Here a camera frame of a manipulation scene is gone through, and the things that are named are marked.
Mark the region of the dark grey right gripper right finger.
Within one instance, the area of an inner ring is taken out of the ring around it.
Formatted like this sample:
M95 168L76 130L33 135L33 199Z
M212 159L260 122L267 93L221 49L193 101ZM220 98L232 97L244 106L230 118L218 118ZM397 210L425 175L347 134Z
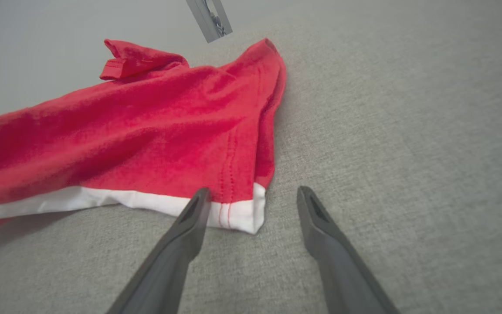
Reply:
M329 314L399 314L314 191L297 189L305 248L319 267Z

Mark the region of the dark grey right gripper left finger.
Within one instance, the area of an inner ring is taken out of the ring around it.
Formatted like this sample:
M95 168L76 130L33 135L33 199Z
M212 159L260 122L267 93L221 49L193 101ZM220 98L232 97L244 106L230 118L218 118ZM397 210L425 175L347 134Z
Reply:
M210 207L210 190L197 190L106 314L177 314L189 264L203 246Z

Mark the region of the red jersey with white trim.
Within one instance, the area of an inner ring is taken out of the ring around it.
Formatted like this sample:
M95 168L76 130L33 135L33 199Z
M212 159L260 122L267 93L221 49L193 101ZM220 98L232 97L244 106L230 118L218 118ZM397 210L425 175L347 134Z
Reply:
M287 71L264 38L222 66L106 40L103 83L0 115L0 225L104 205L179 216L199 188L208 225L257 234L275 172Z

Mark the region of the grey metal frame post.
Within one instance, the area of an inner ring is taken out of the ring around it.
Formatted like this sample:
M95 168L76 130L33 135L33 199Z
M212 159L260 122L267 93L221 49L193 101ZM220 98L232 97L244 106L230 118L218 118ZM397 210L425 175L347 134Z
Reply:
M233 32L221 0L185 0L207 43Z

